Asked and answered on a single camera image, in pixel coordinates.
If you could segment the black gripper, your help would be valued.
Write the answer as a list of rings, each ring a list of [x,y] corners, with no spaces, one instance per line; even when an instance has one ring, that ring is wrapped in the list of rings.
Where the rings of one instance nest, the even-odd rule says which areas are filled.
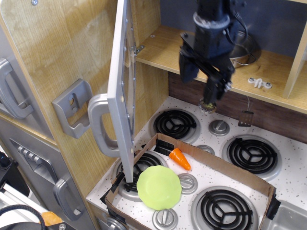
[[[183,83],[195,79],[199,70],[208,77],[204,88],[205,103],[221,100],[231,89],[234,73],[229,54],[235,46],[237,14],[223,14],[219,19],[194,14],[195,34],[182,33],[183,45],[179,52],[179,70]]]

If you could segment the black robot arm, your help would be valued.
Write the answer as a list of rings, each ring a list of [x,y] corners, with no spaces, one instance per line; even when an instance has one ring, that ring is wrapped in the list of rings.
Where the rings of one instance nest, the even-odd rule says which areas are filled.
[[[199,71],[207,77],[203,93],[204,104],[214,104],[231,87],[235,68],[230,60],[240,29],[248,33],[238,10],[244,1],[199,0],[193,14],[195,33],[182,33],[179,69],[183,82],[196,78]]]

